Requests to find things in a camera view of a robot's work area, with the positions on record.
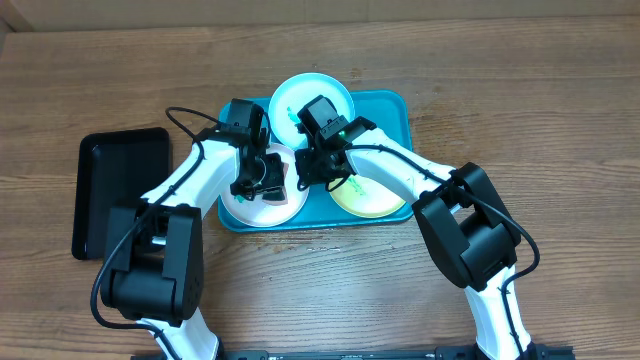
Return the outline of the white plate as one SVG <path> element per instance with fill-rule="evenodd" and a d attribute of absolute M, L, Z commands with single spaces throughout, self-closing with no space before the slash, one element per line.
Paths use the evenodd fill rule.
<path fill-rule="evenodd" d="M 251 232 L 275 229 L 292 220 L 303 208 L 309 190 L 300 191 L 299 177 L 295 169 L 294 151 L 282 144 L 272 143 L 267 153 L 280 155 L 285 171 L 285 199 L 283 201 L 264 200 L 258 196 L 248 201 L 226 190 L 219 197 L 218 214 L 221 223 L 234 232 Z"/>

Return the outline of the light blue plate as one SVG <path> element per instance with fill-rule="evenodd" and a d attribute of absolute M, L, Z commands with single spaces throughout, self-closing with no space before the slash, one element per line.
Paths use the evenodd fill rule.
<path fill-rule="evenodd" d="M 269 102 L 270 128 L 284 146 L 297 150 L 307 146 L 307 138 L 298 131 L 297 113 L 317 96 L 328 98 L 337 113 L 348 121 L 355 118 L 351 94 L 335 78 L 322 73 L 302 73 L 284 81 Z"/>

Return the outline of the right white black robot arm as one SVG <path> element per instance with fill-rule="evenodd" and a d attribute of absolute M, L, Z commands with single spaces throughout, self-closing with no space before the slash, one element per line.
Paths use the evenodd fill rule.
<path fill-rule="evenodd" d="M 339 114 L 319 95 L 298 113 L 308 140 L 296 151 L 302 187 L 350 175 L 371 179 L 409 204 L 432 261 L 464 290 L 476 325 L 476 352 L 486 359 L 529 359 L 531 336 L 514 291 L 516 248 L 530 235 L 509 214 L 486 172 L 429 161 L 391 139 L 374 122 Z"/>

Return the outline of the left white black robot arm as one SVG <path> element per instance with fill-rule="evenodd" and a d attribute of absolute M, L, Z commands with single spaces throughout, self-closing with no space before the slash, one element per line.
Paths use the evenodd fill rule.
<path fill-rule="evenodd" d="M 149 332 L 165 359 L 218 359 L 221 342 L 199 309 L 203 218 L 225 191 L 246 201 L 284 199 L 284 165 L 268 153 L 270 123 L 234 99 L 228 119 L 191 133 L 187 159 L 160 185 L 110 210 L 104 262 L 93 283 L 98 324 Z"/>

